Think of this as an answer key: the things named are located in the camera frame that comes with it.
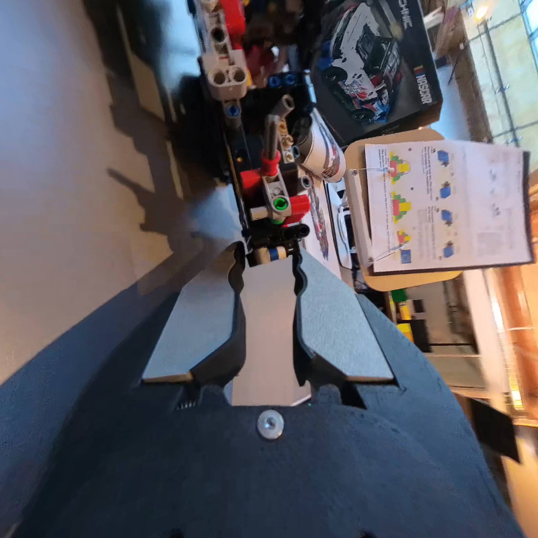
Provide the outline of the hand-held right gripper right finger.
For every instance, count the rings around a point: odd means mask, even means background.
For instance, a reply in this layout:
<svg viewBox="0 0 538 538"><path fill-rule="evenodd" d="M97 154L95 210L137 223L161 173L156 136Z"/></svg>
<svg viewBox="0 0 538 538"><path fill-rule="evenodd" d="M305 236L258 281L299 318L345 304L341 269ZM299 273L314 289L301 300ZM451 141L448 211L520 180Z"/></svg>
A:
<svg viewBox="0 0 538 538"><path fill-rule="evenodd" d="M299 385L388 383L394 375L355 291L305 249L293 255Z"/></svg>

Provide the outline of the printed instruction sheet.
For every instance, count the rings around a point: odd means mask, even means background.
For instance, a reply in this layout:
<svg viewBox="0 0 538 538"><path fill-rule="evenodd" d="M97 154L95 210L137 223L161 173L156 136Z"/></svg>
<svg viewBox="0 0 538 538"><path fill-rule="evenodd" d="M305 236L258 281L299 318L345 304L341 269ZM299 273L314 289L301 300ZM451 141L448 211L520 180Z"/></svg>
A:
<svg viewBox="0 0 538 538"><path fill-rule="evenodd" d="M531 264L530 153L458 140L365 145L373 274Z"/></svg>

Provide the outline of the open instruction booklet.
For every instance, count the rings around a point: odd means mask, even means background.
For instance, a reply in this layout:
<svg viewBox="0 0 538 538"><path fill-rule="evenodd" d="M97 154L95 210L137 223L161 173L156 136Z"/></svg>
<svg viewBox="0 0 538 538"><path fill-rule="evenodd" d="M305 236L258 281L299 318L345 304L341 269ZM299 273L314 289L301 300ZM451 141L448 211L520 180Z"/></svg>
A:
<svg viewBox="0 0 538 538"><path fill-rule="evenodd" d="M299 163L314 176L337 183L346 172L344 153L317 109L303 117L295 136Z"/></svg>

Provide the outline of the light grey desk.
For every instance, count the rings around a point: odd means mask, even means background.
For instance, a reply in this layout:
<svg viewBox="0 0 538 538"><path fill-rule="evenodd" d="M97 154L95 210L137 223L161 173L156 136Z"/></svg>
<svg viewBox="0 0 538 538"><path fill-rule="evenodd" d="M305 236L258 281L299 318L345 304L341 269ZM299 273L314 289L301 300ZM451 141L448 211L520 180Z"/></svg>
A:
<svg viewBox="0 0 538 538"><path fill-rule="evenodd" d="M1 415L65 413L240 237L229 187L171 160L111 1L1 1Z"/></svg>

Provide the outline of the toy brick vehicle chassis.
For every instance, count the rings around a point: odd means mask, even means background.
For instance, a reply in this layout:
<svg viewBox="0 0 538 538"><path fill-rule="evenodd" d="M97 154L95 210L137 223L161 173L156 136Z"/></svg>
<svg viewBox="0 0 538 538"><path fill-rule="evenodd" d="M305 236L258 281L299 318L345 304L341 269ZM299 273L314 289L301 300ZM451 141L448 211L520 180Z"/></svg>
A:
<svg viewBox="0 0 538 538"><path fill-rule="evenodd" d="M309 67L326 1L188 1L220 165L232 183L251 267L293 256L310 233Z"/></svg>

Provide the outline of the black toy car box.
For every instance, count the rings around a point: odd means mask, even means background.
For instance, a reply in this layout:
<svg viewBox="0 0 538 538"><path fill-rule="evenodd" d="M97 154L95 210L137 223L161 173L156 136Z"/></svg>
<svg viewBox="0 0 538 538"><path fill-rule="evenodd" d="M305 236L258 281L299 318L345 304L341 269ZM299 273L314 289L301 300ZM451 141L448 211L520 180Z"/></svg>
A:
<svg viewBox="0 0 538 538"><path fill-rule="evenodd" d="M327 1L311 78L317 111L341 147L440 117L420 1Z"/></svg>

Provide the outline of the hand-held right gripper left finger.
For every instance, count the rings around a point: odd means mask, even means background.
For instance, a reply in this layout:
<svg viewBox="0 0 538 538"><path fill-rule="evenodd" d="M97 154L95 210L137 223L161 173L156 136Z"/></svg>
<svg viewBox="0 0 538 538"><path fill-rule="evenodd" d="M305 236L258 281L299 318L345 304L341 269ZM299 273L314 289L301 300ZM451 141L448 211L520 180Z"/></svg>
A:
<svg viewBox="0 0 538 538"><path fill-rule="evenodd" d="M225 386L246 359L245 248L229 245L183 286L145 367L146 383Z"/></svg>

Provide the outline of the white rounded device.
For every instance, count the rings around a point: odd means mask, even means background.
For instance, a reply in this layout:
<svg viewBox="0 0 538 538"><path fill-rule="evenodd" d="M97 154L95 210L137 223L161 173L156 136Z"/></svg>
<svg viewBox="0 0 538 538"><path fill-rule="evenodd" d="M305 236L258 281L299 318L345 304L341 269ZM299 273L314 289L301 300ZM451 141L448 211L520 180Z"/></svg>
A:
<svg viewBox="0 0 538 538"><path fill-rule="evenodd" d="M343 268L353 271L359 265L345 182L342 179L338 183L330 184L328 189L337 256Z"/></svg>

